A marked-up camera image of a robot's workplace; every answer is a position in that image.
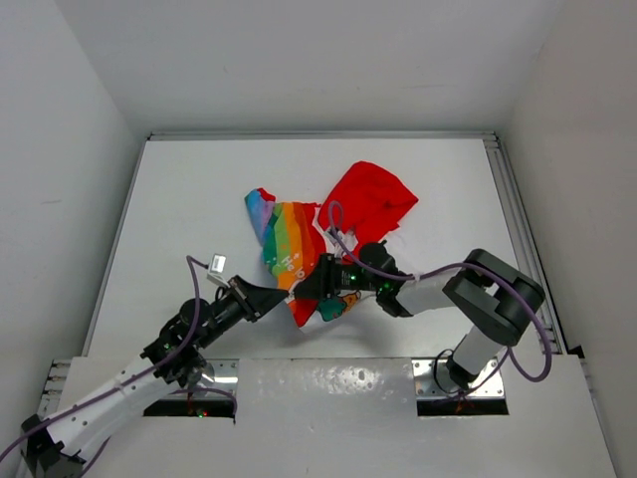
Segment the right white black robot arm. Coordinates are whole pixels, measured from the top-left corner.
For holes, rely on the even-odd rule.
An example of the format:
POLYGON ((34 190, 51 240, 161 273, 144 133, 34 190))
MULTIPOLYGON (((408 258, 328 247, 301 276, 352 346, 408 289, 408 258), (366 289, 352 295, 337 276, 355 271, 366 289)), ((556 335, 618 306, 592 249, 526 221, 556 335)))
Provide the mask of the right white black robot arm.
POLYGON ((389 316, 414 317, 457 308, 472 327, 445 363, 447 391, 468 391, 501 351, 511 352, 545 300, 542 286, 484 249, 464 262, 428 274, 398 269, 383 243, 361 247, 359 255, 323 253, 307 278, 293 287, 296 300, 322 306, 343 292, 370 292, 389 316))

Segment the rainbow red child jacket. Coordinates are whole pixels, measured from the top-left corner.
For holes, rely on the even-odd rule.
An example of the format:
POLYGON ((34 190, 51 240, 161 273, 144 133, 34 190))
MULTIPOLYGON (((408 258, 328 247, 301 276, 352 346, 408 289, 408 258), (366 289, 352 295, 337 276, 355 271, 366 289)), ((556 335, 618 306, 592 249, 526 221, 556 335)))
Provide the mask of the rainbow red child jacket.
POLYGON ((329 253, 329 229, 355 234, 356 257, 362 246, 382 243, 398 229, 418 198, 388 170, 366 161, 354 163, 322 203, 280 201, 263 188, 245 197, 247 212, 262 247, 262 261, 279 288, 290 292, 286 304, 299 329, 310 329, 347 314, 370 292, 343 292, 320 306, 296 300, 293 287, 311 273, 319 255, 329 253))

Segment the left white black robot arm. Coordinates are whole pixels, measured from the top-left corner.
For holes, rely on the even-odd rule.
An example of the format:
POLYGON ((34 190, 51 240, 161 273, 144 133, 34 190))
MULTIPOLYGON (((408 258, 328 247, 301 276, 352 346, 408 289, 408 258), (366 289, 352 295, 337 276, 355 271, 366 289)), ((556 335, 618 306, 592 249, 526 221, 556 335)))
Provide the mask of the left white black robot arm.
POLYGON ((21 455, 34 477, 79 477, 100 447, 158 400, 195 385, 206 367, 201 351, 239 322, 256 322, 283 302, 285 290, 235 276, 211 303, 194 297, 157 339, 111 380, 47 418, 22 424, 21 455))

